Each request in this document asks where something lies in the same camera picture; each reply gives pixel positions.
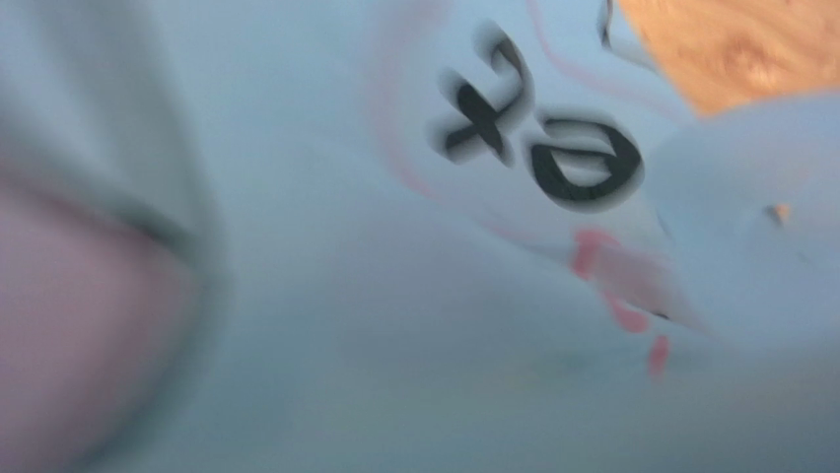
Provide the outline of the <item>light blue plastic bag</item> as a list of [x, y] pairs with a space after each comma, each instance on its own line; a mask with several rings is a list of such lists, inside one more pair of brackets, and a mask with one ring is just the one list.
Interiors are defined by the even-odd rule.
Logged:
[[835, 472], [839, 96], [591, 1], [5, 1], [5, 472]]

